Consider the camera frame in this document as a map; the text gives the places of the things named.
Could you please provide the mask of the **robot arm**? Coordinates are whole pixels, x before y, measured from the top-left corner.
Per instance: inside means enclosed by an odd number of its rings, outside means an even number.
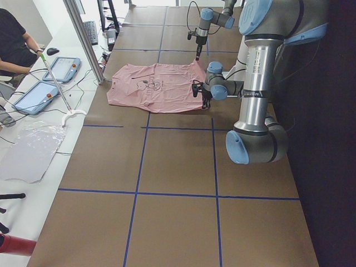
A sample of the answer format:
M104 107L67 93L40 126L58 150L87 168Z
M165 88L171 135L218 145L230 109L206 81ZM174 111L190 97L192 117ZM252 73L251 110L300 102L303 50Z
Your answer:
M219 26L220 28L231 29L234 25L235 18L233 17L234 7L237 1L224 1L224 7L222 12L217 12L210 7L203 8L200 12L199 25L193 31L188 26L187 39L191 40L194 36L196 38L196 56L195 60L199 61L202 48L207 43L207 39L210 32L210 26L212 24Z
M192 92L202 95L203 106L210 100L240 97L239 120L226 135L226 150L237 164L274 162L288 149L284 128L268 114L268 102L277 49L281 45L303 45L323 38L327 31L328 1L226 1L221 12L201 11L196 37L197 53L207 41L211 25L231 28L233 10L242 8L239 32L247 47L242 81L223 76L222 64L209 63L204 82L194 82Z

